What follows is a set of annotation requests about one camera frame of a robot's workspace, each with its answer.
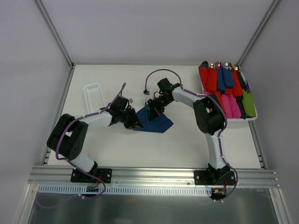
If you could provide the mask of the dark blue paper napkin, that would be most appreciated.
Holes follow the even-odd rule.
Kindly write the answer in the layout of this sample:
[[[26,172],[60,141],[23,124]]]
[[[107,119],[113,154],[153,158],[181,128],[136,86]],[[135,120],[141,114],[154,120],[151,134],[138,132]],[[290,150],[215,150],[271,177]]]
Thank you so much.
[[[149,110],[143,107],[136,113],[143,129],[136,129],[136,131],[149,133],[164,133],[173,126],[173,122],[164,114],[149,121]]]

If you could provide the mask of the teal plastic spoon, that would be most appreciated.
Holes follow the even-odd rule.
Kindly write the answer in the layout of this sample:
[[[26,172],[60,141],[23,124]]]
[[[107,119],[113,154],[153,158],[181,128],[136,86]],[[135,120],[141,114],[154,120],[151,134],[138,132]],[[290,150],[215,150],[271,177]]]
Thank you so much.
[[[146,120],[149,121],[150,108],[149,108],[149,105],[147,103],[145,103],[144,109],[145,109],[145,114],[146,114],[145,115]]]

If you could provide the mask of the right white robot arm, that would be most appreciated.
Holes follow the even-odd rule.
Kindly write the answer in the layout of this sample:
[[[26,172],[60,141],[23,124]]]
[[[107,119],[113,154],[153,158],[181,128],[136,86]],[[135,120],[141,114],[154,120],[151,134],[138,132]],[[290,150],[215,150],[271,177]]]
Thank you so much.
[[[226,161],[224,146],[221,142],[222,133],[227,127],[227,118],[214,94],[198,94],[185,89],[181,84],[171,84],[167,78],[157,83],[159,97],[147,101],[150,121],[161,116],[170,103],[176,101],[194,110],[196,124],[205,134],[209,151],[209,179],[213,184],[221,184],[226,179],[230,166]]]

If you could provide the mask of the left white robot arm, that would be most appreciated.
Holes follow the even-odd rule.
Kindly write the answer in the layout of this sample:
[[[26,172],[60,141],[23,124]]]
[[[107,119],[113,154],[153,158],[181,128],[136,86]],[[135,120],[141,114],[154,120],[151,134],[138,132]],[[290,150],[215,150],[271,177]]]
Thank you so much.
[[[117,96],[107,107],[99,112],[75,117],[63,114],[48,140],[47,147],[56,153],[57,160],[64,160],[81,171],[87,182],[98,176],[98,164],[83,150],[86,136],[100,128],[122,123],[126,129],[141,130],[143,125],[137,117],[129,99]]]

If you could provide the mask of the green napkin roll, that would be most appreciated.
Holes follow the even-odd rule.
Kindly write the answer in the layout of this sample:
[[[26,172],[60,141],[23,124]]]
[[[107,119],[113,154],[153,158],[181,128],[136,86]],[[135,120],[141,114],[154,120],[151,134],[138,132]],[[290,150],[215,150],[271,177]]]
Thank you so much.
[[[254,97],[253,97],[253,93],[251,91],[246,92],[245,90],[243,90],[242,102],[243,102],[243,106],[244,106],[246,115],[249,117],[256,117]]]

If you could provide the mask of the small white plastic basket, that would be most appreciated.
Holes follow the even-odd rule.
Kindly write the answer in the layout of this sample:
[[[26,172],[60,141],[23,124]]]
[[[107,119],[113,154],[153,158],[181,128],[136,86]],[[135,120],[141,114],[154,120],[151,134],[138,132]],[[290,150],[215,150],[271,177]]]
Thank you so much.
[[[100,108],[106,107],[99,83],[85,85],[83,87],[83,93],[88,114],[98,112]]]

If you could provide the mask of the large white plastic basket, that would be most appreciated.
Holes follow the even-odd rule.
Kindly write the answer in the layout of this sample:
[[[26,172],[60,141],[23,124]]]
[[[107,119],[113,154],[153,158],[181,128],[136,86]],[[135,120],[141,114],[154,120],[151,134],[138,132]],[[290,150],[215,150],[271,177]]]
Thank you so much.
[[[248,82],[241,71],[230,71],[225,68],[207,68],[203,64],[198,69],[203,93],[216,95],[229,122],[250,121],[258,117],[253,92],[250,90]],[[220,81],[221,85],[224,85],[224,82],[219,77],[220,75],[232,77],[234,82],[234,87],[227,88],[225,93],[216,90],[218,81]]]

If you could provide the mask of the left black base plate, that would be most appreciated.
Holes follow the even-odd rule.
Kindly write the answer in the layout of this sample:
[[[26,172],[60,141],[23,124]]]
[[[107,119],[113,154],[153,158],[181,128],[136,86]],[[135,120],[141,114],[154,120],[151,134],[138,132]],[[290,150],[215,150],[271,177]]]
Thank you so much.
[[[78,169],[73,169],[70,181],[73,183],[96,183],[101,179],[104,183],[111,183],[111,168],[95,168],[91,174],[85,174]]]

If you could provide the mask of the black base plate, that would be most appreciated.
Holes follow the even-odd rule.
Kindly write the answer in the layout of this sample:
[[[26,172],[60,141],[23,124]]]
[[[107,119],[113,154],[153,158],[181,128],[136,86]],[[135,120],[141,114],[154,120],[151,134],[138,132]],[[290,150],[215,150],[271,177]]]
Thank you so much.
[[[73,183],[96,183],[101,179],[104,183],[111,183],[111,168],[95,168],[91,174],[85,174],[78,169],[73,169],[70,181]]]
[[[194,182],[196,185],[228,185],[236,184],[235,173],[233,171],[225,171],[224,173],[216,173],[211,170],[195,170],[193,172]]]

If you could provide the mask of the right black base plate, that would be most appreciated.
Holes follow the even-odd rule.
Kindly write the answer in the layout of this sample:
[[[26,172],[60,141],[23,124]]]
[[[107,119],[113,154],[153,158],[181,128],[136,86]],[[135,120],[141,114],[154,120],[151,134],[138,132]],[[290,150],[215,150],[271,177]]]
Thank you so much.
[[[236,184],[235,173],[233,171],[225,171],[224,173],[216,173],[211,170],[195,170],[193,172],[194,182],[196,185],[228,185]]]

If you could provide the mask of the aluminium mounting rail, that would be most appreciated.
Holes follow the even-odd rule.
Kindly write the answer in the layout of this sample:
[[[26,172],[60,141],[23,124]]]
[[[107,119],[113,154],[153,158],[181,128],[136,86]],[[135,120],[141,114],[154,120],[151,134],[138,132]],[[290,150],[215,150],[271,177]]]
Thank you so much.
[[[33,166],[28,183],[69,184],[73,168],[71,166]],[[199,175],[194,168],[127,168],[112,167],[113,186],[153,186],[153,187],[194,187]],[[239,169],[239,188],[281,187],[277,174],[269,169]]]

